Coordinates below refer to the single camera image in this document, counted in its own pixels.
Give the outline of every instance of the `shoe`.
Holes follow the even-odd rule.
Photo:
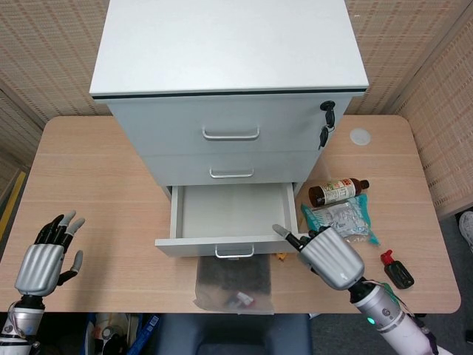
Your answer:
[[[458,228],[473,252],[473,211],[466,211],[460,216]]]

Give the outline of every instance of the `bottle cap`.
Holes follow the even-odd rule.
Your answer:
[[[388,266],[392,263],[394,263],[394,259],[391,257],[392,250],[388,250],[387,252],[381,254],[381,261],[385,266]]]

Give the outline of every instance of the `cabinet top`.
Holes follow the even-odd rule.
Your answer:
[[[367,85],[343,0],[111,0],[90,93],[363,92]]]

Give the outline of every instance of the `open drawer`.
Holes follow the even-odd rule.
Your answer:
[[[297,233],[292,183],[173,186],[170,238],[155,245],[170,257],[294,252],[275,223]]]

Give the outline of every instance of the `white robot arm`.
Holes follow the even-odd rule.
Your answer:
[[[287,229],[274,225],[299,252],[302,262],[335,290],[348,290],[350,302],[376,327],[378,333],[400,355],[450,354],[437,346],[425,325],[391,291],[363,277],[364,263],[353,247],[333,228],[322,228],[311,237],[295,237]]]
[[[28,355],[39,352],[35,340],[44,313],[43,297],[56,286],[78,274],[82,265],[82,251],[75,255],[69,271],[61,274],[64,255],[76,231],[85,219],[79,218],[69,225],[75,211],[57,216],[39,232],[36,241],[24,255],[15,288],[21,299],[10,305],[8,318],[0,333],[0,355]]]

